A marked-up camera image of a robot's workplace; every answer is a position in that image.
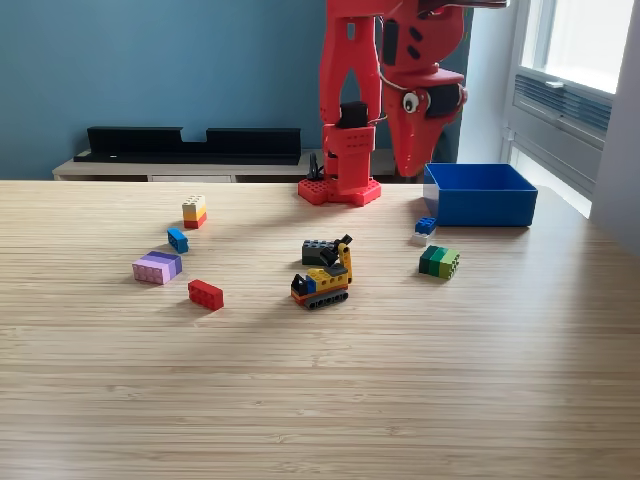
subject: pink lego brick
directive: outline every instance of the pink lego brick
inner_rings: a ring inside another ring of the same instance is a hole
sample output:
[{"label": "pink lego brick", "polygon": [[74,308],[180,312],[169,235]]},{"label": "pink lego brick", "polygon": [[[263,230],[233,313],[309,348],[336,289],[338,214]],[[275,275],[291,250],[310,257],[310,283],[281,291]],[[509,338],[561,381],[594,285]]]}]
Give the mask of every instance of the pink lego brick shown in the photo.
[{"label": "pink lego brick", "polygon": [[133,277],[142,282],[158,285],[164,285],[171,280],[169,265],[142,259],[133,263]]}]

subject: yellow lego vehicle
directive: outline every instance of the yellow lego vehicle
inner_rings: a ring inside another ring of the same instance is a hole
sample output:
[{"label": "yellow lego vehicle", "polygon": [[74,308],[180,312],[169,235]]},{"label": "yellow lego vehicle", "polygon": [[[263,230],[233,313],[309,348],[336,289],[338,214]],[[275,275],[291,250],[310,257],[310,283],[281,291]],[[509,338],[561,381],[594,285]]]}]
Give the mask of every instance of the yellow lego vehicle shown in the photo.
[{"label": "yellow lego vehicle", "polygon": [[296,275],[291,283],[291,296],[298,305],[317,310],[349,298],[347,290],[353,280],[349,249],[352,240],[345,235],[342,240],[334,242],[333,249],[327,247],[327,256],[338,256],[340,263],[331,267],[310,268],[306,279]]}]

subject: blue plastic bin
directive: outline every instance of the blue plastic bin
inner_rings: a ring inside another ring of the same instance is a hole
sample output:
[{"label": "blue plastic bin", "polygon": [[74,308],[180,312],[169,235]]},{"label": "blue plastic bin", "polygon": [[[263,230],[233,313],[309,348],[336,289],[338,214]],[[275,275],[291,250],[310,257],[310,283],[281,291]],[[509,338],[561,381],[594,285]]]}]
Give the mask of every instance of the blue plastic bin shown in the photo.
[{"label": "blue plastic bin", "polygon": [[528,227],[538,190],[511,165],[432,163],[424,198],[440,226]]}]

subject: red robot arm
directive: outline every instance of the red robot arm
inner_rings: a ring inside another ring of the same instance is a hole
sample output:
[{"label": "red robot arm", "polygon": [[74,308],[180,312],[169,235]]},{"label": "red robot arm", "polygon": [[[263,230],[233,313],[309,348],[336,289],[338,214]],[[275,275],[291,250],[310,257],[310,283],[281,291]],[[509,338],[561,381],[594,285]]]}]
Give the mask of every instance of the red robot arm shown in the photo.
[{"label": "red robot arm", "polygon": [[[363,206],[380,196],[380,185],[370,178],[370,161],[383,90],[398,171],[419,173],[431,161],[442,129],[466,101],[464,76],[437,63],[462,39],[464,8],[507,5],[508,0],[327,0],[320,66],[325,177],[301,182],[299,194],[315,205]],[[384,22],[380,60],[376,17]],[[361,101],[341,105],[350,70]]]}]

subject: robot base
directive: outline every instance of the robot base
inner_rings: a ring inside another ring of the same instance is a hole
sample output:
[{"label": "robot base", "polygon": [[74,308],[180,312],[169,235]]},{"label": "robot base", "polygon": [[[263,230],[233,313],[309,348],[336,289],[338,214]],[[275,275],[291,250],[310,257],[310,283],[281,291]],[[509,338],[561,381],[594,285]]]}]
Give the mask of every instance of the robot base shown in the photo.
[{"label": "robot base", "polygon": [[356,207],[364,207],[382,195],[382,186],[373,178],[369,178],[366,189],[349,195],[338,195],[333,183],[335,180],[311,181],[303,180],[298,184],[298,195],[312,205],[329,203],[348,203]]}]

